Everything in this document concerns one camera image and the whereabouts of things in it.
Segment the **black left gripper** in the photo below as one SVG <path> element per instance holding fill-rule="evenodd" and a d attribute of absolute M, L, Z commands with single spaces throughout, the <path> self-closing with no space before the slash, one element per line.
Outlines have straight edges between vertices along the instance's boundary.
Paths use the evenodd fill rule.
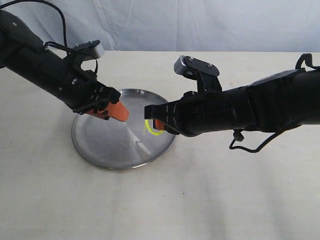
<path fill-rule="evenodd" d="M 73 112 L 108 120 L 126 122 L 129 111 L 119 101 L 120 92 L 99 82 L 92 70 L 60 70 L 58 98 Z"/>

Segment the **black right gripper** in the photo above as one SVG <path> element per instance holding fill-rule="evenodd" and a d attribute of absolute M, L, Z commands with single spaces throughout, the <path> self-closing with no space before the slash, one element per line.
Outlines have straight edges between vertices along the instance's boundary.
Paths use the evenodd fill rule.
<path fill-rule="evenodd" d="M 152 127 L 174 135 L 195 137 L 208 131 L 205 120 L 205 97 L 188 91 L 179 100 L 144 107 L 144 118 Z"/>

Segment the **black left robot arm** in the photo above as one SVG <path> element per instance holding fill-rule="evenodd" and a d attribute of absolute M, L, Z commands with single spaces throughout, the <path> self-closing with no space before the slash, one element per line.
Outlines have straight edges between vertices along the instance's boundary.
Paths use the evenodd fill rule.
<path fill-rule="evenodd" d="M 84 61 L 103 55 L 99 40 L 71 49 L 61 58 L 48 49 L 17 16 L 0 12 L 0 66 L 8 68 L 65 103 L 73 112 L 125 122 L 129 111 L 120 92 L 98 81 L 97 71 L 83 70 Z"/>

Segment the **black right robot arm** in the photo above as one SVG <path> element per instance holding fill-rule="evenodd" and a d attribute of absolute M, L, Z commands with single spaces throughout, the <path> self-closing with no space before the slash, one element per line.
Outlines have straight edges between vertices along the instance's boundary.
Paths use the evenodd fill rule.
<path fill-rule="evenodd" d="M 320 72 L 286 70 L 225 91 L 205 91 L 144 108 L 173 134 L 194 137 L 226 130 L 275 133 L 320 123 Z"/>

